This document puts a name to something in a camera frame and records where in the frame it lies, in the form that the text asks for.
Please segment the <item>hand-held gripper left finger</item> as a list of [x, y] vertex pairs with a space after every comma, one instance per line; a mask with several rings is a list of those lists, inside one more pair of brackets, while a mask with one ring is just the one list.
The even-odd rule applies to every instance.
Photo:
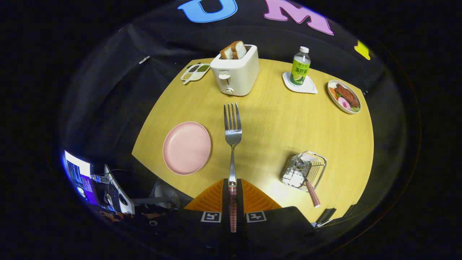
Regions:
[[222, 259], [228, 180], [221, 179], [183, 208], [170, 209], [155, 219], [155, 248], [172, 259]]

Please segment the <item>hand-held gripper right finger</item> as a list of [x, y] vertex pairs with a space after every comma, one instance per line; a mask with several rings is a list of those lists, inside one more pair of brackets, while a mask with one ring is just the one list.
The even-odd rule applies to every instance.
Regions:
[[244, 179], [236, 188], [240, 258], [304, 258], [318, 245], [317, 231], [295, 206], [281, 207]]

